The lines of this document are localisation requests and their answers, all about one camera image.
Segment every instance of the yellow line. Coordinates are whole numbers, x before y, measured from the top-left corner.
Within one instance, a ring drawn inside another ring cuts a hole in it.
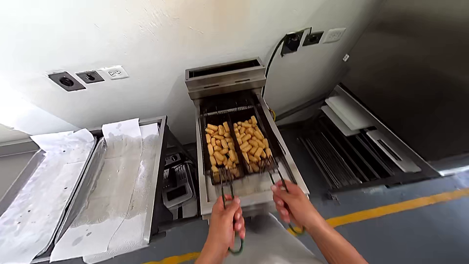
[[[381,217],[384,215],[389,215],[401,211],[406,211],[410,209],[415,209],[423,206],[427,206],[430,204],[435,204],[438,202],[447,202],[454,199],[459,199],[463,196],[469,195],[469,188],[455,190],[452,192],[446,192],[436,195],[431,195],[427,197],[421,197],[405,202],[398,202],[395,204],[385,205],[369,210],[363,210],[360,212],[344,215],[341,217],[333,217],[327,219],[327,222],[332,226],[340,226],[345,225],[353,222],[363,221],[371,218]]]
[[[143,264],[179,264],[185,261],[194,260],[198,258],[199,255],[200,255],[200,252],[192,252],[192,253],[187,253],[187,254],[180,255],[180,256],[170,256],[170,257],[164,258],[161,261],[150,261],[150,262],[146,262]]]
[[[340,225],[350,224],[354,222],[359,222],[371,218],[377,218],[397,212],[402,212],[406,210],[411,210],[431,204],[435,204],[438,202],[447,202],[451,200],[460,199],[464,196],[469,196],[469,188],[455,190],[451,192],[431,195],[427,197],[421,197],[405,202],[398,202],[390,205],[385,205],[381,207],[376,207],[373,209],[363,210],[355,213],[351,213],[348,215],[340,216],[340,217],[333,217],[329,218],[326,221],[332,226],[337,227]],[[297,232],[301,232],[301,229],[297,226],[294,227]],[[292,235],[296,236],[290,228],[287,229]],[[151,261],[146,262],[144,264],[179,264],[185,261],[197,259],[200,255],[200,252],[192,252],[187,253],[180,256],[171,256],[167,257],[161,261]]]

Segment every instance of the power cord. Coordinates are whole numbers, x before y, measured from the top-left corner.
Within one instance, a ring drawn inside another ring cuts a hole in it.
[[[298,30],[298,31],[295,31],[294,33],[300,33],[302,31],[305,31],[307,29],[310,29],[310,34],[311,34],[311,31],[313,30],[313,27],[308,27],[308,28],[304,28],[302,30]],[[275,49],[273,50],[272,52],[272,55],[270,56],[270,60],[269,60],[269,63],[267,64],[267,68],[265,69],[265,78],[267,79],[267,75],[269,74],[269,69],[270,69],[270,65],[272,64],[272,61],[273,61],[273,58],[275,57],[275,54],[277,53],[277,50],[279,49],[280,45],[285,41],[285,39],[287,38],[287,35],[288,34],[285,34],[285,36],[283,36],[283,38],[279,41],[279,43],[277,44],[277,46],[275,47]],[[264,91],[265,91],[265,85],[264,87],[262,87],[262,97],[264,97]]]

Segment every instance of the hand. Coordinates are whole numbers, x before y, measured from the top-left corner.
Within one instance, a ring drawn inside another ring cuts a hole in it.
[[[284,222],[293,221],[298,227],[308,229],[324,221],[298,185],[288,180],[285,185],[288,193],[281,180],[271,186],[275,207]]]
[[[238,196],[233,199],[231,195],[226,194],[225,200],[232,201],[226,203],[226,209],[223,208],[221,196],[213,205],[207,241],[197,263],[221,263],[228,255],[228,248],[233,248],[235,245],[234,232],[237,231],[242,239],[246,235]]]

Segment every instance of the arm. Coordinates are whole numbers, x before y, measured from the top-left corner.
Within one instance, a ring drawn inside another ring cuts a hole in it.
[[[204,248],[200,252],[196,264],[220,264],[228,255],[228,247],[233,248],[235,243],[235,230],[239,236],[244,239],[246,229],[244,227],[244,218],[239,205],[240,200],[237,196],[234,199],[230,195],[225,195],[227,201],[226,209],[223,208],[223,200],[218,197],[217,202],[213,205],[212,216],[210,218],[210,226],[207,240]]]
[[[281,181],[272,186],[273,200],[283,221],[293,221],[297,226],[304,226],[329,264],[367,263],[357,250],[321,217],[296,184],[290,181],[285,181],[285,184],[288,193],[282,190]]]

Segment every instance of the white outlet cover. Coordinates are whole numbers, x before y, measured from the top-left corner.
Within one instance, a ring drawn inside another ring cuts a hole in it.
[[[325,38],[323,43],[331,43],[331,42],[336,42],[339,41],[342,36],[344,35],[346,28],[335,28],[335,29],[330,29]]]
[[[99,71],[101,71],[103,75],[106,76],[106,78],[109,78],[110,80],[129,78],[127,72],[120,65],[101,68],[99,69]]]

